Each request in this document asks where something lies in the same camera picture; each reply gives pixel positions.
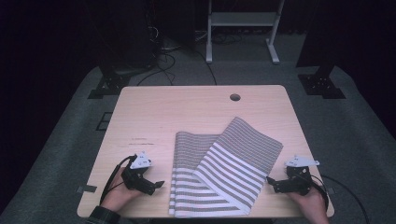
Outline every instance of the black speaker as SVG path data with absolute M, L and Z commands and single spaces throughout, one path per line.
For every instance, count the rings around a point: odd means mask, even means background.
M 150 1 L 86 0 L 85 3 L 92 28 L 92 52 L 103 74 L 98 91 L 90 98 L 118 94 L 128 85 L 131 75 L 147 71 L 156 63 L 160 41 L 151 24 Z

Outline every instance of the dark background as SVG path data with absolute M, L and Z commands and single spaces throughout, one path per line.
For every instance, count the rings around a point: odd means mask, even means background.
M 152 2 L 158 13 L 154 22 L 163 29 L 172 18 L 178 20 L 182 11 L 172 6 L 180 6 L 181 2 L 194 7 L 185 8 L 195 15 L 184 21 L 193 22 L 194 29 L 206 29 L 205 1 L 163 0 L 162 4 L 167 3 L 164 6 Z M 214 8 L 225 11 L 256 10 L 257 6 L 264 10 L 276 8 L 276 1 L 264 2 L 247 0 L 243 5 L 235 5 L 234 1 L 218 1 Z M 353 77 L 374 112 L 396 136 L 394 8 L 393 1 L 383 0 L 287 0 L 279 32 L 291 35 L 308 32 L 297 65 L 320 65 L 332 55 L 330 58 Z M 3 211 L 79 83 L 98 65 L 97 50 L 106 48 L 98 40 L 85 5 L 78 0 L 1 0 L 0 34 Z

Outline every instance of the human hand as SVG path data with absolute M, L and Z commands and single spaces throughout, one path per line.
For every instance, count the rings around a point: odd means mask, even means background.
M 118 213 L 124 205 L 143 194 L 139 190 L 126 188 L 121 177 L 124 169 L 125 167 L 121 167 L 114 176 L 109 187 L 112 190 L 108 192 L 101 203 L 102 207 L 115 213 Z
M 329 219 L 326 215 L 326 206 L 320 192 L 311 188 L 309 192 L 302 196 L 299 193 L 286 193 L 293 201 L 295 201 L 303 215 L 312 224 L 328 224 Z

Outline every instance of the fabric fold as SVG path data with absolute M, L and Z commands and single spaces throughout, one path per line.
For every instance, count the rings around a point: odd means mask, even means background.
M 240 118 L 219 135 L 177 133 L 169 214 L 248 215 L 282 147 Z

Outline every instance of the gray and white striped fabric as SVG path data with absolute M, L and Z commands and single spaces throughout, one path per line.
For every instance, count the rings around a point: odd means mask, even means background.
M 177 133 L 169 214 L 248 215 L 282 147 L 240 118 L 221 135 Z

